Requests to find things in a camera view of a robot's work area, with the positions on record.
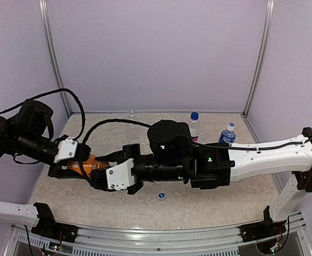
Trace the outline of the clear plastic bottle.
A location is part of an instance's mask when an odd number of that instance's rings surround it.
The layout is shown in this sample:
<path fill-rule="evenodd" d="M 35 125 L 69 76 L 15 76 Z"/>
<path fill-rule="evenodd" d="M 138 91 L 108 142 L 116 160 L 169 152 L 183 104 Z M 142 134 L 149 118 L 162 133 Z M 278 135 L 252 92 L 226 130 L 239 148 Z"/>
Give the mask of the clear plastic bottle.
<path fill-rule="evenodd" d="M 138 117 L 135 110 L 129 110 L 127 115 L 128 120 L 137 121 Z M 139 126 L 136 124 L 126 124 L 126 139 L 128 143 L 138 143 L 140 140 Z"/>

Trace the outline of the orange juice bottle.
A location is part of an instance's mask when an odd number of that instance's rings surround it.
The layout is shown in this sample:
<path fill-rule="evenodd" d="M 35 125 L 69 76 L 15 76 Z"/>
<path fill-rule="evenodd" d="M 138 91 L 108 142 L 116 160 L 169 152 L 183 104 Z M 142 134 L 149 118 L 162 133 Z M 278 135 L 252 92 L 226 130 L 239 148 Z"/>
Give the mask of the orange juice bottle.
<path fill-rule="evenodd" d="M 101 169 L 104 167 L 110 167 L 110 164 L 106 161 L 98 161 L 95 159 L 96 156 L 90 155 L 89 159 L 86 162 L 83 162 L 83 168 L 86 174 L 90 177 L 91 171 L 95 169 Z M 79 163 L 77 161 L 69 161 L 67 169 L 71 170 L 71 173 L 76 173 L 82 176 Z"/>

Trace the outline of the blue bottle cap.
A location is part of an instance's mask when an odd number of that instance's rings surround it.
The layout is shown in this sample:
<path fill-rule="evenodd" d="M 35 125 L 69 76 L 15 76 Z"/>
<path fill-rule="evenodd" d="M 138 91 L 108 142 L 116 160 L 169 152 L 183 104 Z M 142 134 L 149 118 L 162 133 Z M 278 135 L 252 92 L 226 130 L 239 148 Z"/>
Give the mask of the blue bottle cap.
<path fill-rule="evenodd" d="M 165 200 L 166 199 L 166 194 L 165 193 L 158 193 L 157 197 L 160 200 Z"/>

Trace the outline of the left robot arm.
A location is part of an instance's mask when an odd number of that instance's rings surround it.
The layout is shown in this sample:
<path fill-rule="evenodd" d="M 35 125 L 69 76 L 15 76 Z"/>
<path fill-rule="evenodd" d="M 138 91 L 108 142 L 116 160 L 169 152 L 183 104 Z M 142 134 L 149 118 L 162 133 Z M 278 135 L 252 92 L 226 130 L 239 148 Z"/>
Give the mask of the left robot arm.
<path fill-rule="evenodd" d="M 24 155 L 38 162 L 56 167 L 76 157 L 78 141 L 65 137 L 53 142 L 53 110 L 36 100 L 23 102 L 19 112 L 6 119 L 0 116 L 0 158 Z M 59 224 L 43 216 L 37 204 L 13 204 L 0 201 L 0 221 L 28 227 L 39 227 L 48 237 L 56 236 Z"/>

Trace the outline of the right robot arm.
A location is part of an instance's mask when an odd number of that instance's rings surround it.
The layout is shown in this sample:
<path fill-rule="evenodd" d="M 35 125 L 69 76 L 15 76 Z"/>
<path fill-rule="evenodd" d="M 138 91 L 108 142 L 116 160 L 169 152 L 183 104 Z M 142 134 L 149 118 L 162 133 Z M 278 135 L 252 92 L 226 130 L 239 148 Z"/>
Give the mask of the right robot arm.
<path fill-rule="evenodd" d="M 135 194 L 145 181 L 181 181 L 193 188 L 215 189 L 254 176 L 290 172 L 284 189 L 264 211 L 258 224 L 261 236 L 278 229 L 306 194 L 312 193 L 312 129 L 283 141 L 261 144 L 192 141 L 189 126 L 162 120 L 147 131 L 151 153 L 143 155 L 138 144 L 101 156 L 114 166 L 92 171 L 94 187 L 103 191 L 127 190 Z"/>

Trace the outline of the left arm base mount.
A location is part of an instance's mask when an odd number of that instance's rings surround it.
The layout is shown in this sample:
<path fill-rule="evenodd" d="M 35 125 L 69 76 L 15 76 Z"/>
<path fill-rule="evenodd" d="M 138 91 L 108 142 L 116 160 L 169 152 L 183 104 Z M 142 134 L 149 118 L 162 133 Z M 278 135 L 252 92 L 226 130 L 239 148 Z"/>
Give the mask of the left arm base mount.
<path fill-rule="evenodd" d="M 45 203 L 34 203 L 33 206 L 38 218 L 37 225 L 31 228 L 33 234 L 60 242 L 75 242 L 79 229 L 77 226 L 55 221 L 50 207 Z"/>

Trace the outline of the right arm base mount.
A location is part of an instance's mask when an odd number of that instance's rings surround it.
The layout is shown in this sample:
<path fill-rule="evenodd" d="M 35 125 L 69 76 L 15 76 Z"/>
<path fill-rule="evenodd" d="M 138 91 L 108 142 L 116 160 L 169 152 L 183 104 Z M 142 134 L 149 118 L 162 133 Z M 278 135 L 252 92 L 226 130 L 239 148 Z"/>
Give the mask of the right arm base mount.
<path fill-rule="evenodd" d="M 263 211 L 263 220 L 244 224 L 240 226 L 243 242 L 250 242 L 268 238 L 286 232 L 285 224 L 287 220 L 274 222 L 270 216 L 270 206 Z"/>

